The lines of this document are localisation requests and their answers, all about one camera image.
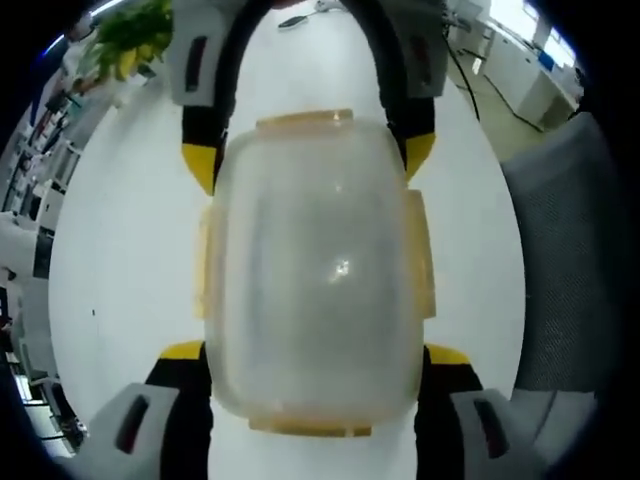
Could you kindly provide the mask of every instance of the green leaves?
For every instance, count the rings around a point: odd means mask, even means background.
[[[86,55],[98,64],[100,78],[113,75],[123,81],[141,63],[161,60],[172,35],[170,1],[149,0],[104,20],[98,27],[95,44]]]

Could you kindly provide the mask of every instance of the yellow joint cover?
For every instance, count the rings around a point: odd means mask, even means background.
[[[167,360],[197,360],[200,358],[202,340],[178,343],[172,345],[160,354],[160,358]]]
[[[407,182],[413,178],[427,159],[435,141],[435,133],[427,133],[426,135],[407,139]]]
[[[202,189],[213,196],[213,172],[216,164],[216,149],[202,145],[182,144],[182,156]]]
[[[433,365],[469,365],[469,357],[449,347],[427,343],[429,356]]]

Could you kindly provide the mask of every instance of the gray office chair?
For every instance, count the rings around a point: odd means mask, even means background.
[[[553,462],[580,433],[620,361],[631,231],[604,137],[588,113],[503,165],[525,265],[522,355],[512,397]]]

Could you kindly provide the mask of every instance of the window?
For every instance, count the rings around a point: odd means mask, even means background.
[[[530,41],[536,31],[538,12],[523,0],[493,0],[489,16],[523,40]]]
[[[538,19],[540,18],[540,15],[538,15],[538,11],[533,8],[529,2],[522,2],[522,9],[524,10],[524,13],[526,13],[527,15],[529,15],[531,18],[533,18],[536,22],[538,21]]]
[[[551,29],[551,35],[544,46],[553,61],[560,67],[573,67],[576,63],[576,54],[571,46],[562,38],[560,33],[555,29]]]

